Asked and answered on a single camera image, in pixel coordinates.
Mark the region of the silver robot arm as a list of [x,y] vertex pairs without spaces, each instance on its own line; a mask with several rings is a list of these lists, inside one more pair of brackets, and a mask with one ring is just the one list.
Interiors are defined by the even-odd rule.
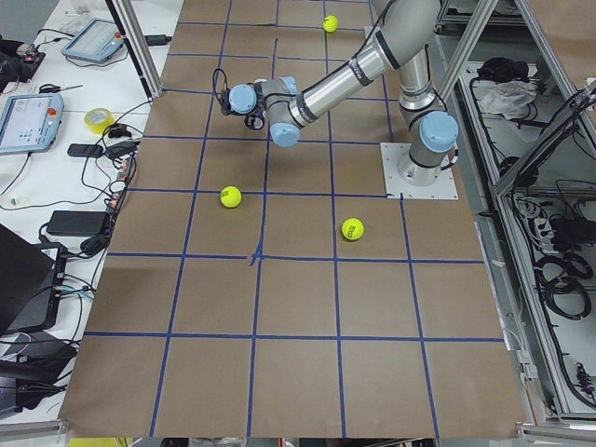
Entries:
[[440,2],[376,1],[377,21],[361,47],[338,68],[305,89],[283,76],[225,87],[216,97],[223,115],[244,119],[248,128],[269,127],[273,142],[292,147],[304,127],[388,72],[400,74],[400,111],[413,142],[398,173],[414,186],[429,186],[452,167],[446,156],[459,128],[441,109],[429,73],[426,45],[434,33]]

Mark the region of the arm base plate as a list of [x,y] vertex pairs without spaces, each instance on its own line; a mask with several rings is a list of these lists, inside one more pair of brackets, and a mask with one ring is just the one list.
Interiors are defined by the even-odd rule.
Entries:
[[457,200],[451,169],[422,168],[410,159],[410,143],[381,142],[386,196],[392,199]]

